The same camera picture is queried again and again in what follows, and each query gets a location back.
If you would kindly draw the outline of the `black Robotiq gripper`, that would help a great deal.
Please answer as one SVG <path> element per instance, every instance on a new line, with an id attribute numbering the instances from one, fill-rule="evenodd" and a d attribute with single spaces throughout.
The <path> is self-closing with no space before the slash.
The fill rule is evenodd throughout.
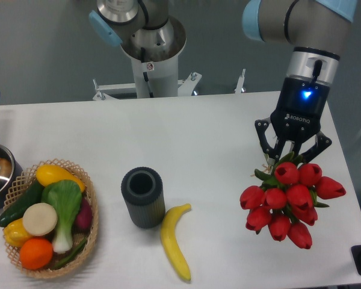
<path id="1" fill-rule="evenodd" d="M 320 131 L 320 119 L 330 87 L 285 78 L 276 109 L 271 116 L 255 121 L 256 133 L 268 163 L 277 163 L 287 141 L 304 143 L 315 135 L 315 144 L 301 154 L 302 162 L 309 163 L 332 145 L 332 140 Z M 275 133 L 271 144 L 267 131 Z"/>

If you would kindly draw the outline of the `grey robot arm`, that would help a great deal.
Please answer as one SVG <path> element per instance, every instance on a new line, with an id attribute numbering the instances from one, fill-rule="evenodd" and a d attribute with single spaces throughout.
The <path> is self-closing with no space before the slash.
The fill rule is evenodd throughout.
<path id="1" fill-rule="evenodd" d="M 262 42 L 294 46 L 275 110 L 255 123 L 269 165 L 282 156 L 286 142 L 310 162 L 331 141 L 320 119 L 356 9 L 356 1 L 250 1 L 242 14 L 244 34 Z M 89 21 L 110 46 L 131 59 L 139 98 L 190 95 L 194 84 L 178 82 L 178 56 L 186 35 L 168 13 L 167 1 L 98 1 Z"/>

